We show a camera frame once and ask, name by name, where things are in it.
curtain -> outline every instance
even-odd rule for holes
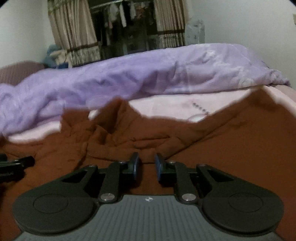
[[[185,0],[154,0],[159,47],[185,45],[187,9]]]
[[[48,0],[48,16],[55,43],[72,65],[101,59],[87,0]]]

lavender blanket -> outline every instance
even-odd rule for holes
[[[95,109],[115,96],[209,93],[253,85],[290,85],[241,45],[202,44],[127,55],[73,69],[45,69],[17,86],[0,85],[0,132],[7,136],[58,117]]]

logo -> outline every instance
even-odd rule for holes
[[[151,197],[147,197],[147,198],[145,198],[145,201],[147,201],[147,202],[152,202],[152,201],[153,201],[153,198],[151,198]]]
[[[7,172],[7,173],[0,173],[0,177],[8,177],[13,175],[13,172]]]

ridged gray surface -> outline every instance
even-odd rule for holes
[[[125,195],[102,205],[94,218],[73,232],[41,237],[22,233],[16,241],[282,241],[275,233],[237,237],[211,226],[195,206],[174,196]]]

metal screw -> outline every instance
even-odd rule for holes
[[[104,193],[101,195],[101,199],[104,201],[112,201],[115,198],[115,195],[112,193]]]
[[[192,193],[186,193],[182,195],[182,199],[185,201],[193,201],[196,199],[196,196]]]

